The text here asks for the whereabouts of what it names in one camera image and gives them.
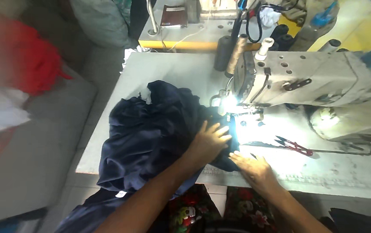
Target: forearm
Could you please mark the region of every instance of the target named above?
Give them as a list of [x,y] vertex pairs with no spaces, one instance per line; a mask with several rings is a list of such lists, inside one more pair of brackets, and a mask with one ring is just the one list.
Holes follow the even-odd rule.
[[284,190],[271,203],[281,212],[295,233],[331,233],[316,220],[292,195]]
[[144,233],[157,218],[173,193],[199,168],[182,156],[170,167],[147,182],[113,212],[95,233]]

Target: hand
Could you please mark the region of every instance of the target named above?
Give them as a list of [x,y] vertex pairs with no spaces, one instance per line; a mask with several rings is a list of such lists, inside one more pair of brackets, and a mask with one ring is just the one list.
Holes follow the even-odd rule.
[[243,157],[239,151],[235,151],[235,153],[230,153],[230,159],[240,167],[242,176],[250,186],[272,204],[277,203],[287,192],[277,182],[271,166],[263,156],[256,156],[256,159],[248,158]]
[[207,121],[203,122],[200,131],[195,135],[194,140],[184,153],[187,161],[195,165],[198,169],[213,161],[221,150],[228,147],[226,142],[231,139],[231,135],[224,135],[229,127],[225,126],[219,130],[220,123],[207,128]]

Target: industrial sewing machine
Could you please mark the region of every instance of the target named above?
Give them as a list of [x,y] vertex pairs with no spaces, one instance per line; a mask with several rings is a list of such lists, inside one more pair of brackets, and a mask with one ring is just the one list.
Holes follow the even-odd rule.
[[371,69],[354,53],[268,51],[263,61],[255,53],[241,54],[231,88],[220,92],[225,112],[249,115],[261,126],[279,105],[281,112],[298,112],[280,120],[307,120],[306,138],[309,130],[331,141],[371,140]]

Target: white tag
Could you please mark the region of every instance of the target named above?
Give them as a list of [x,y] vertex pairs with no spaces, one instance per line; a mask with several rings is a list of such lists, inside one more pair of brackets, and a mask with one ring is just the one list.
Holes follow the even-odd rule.
[[125,191],[119,191],[119,193],[116,194],[115,197],[118,197],[118,198],[124,197],[126,193],[127,192],[125,192]]
[[186,10],[186,8],[167,8],[167,11],[182,11]]

